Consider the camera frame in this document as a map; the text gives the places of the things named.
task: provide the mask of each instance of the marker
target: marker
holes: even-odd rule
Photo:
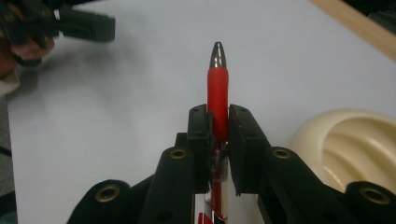
[[[216,42],[207,72],[207,112],[213,115],[212,127],[216,143],[212,148],[213,185],[210,199],[206,200],[206,204],[210,205],[210,210],[207,209],[210,214],[209,211],[206,214],[213,223],[227,221],[228,82],[224,49],[220,42]]]

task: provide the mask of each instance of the table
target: table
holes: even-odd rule
[[[155,171],[206,101],[216,41],[232,104],[247,107],[274,146],[312,116],[364,108],[396,116],[396,64],[309,1],[101,1],[117,19],[101,45],[57,38],[8,97],[19,221],[65,223],[96,183],[131,185]],[[234,197],[230,223],[262,223],[254,195]]]

